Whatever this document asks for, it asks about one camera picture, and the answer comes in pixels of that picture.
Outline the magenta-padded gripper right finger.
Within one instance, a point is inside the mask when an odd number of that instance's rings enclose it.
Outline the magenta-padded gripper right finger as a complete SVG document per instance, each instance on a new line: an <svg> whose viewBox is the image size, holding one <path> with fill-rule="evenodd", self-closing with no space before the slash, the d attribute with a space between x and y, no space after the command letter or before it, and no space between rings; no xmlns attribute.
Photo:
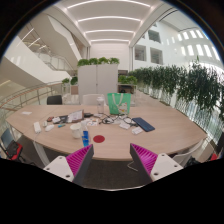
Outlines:
<svg viewBox="0 0 224 224"><path fill-rule="evenodd" d="M140 182L147 185L182 169L166 153L156 154L142 146L131 143L130 154L137 167Z"/></svg>

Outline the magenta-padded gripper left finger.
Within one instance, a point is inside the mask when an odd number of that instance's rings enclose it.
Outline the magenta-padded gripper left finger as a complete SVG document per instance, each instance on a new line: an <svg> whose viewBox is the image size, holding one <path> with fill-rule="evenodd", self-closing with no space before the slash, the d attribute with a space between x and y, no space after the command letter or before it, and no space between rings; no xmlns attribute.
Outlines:
<svg viewBox="0 0 224 224"><path fill-rule="evenodd" d="M58 156L44 170L81 186L93 155L94 147L90 144L68 156Z"/></svg>

